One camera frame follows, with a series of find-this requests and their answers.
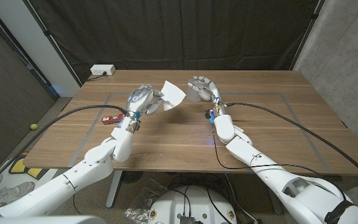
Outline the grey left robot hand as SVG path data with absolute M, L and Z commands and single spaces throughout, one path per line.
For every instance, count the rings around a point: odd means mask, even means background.
M 126 111 L 152 115 L 159 109 L 163 96 L 164 94 L 160 90 L 153 89 L 153 85 L 141 85 L 130 94 Z

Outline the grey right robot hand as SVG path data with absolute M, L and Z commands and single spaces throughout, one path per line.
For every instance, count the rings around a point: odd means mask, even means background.
M 197 94 L 206 101 L 211 101 L 214 107 L 222 108 L 224 103 L 218 86 L 207 77 L 194 76 L 195 84 L 188 82 L 188 87 L 197 92 Z

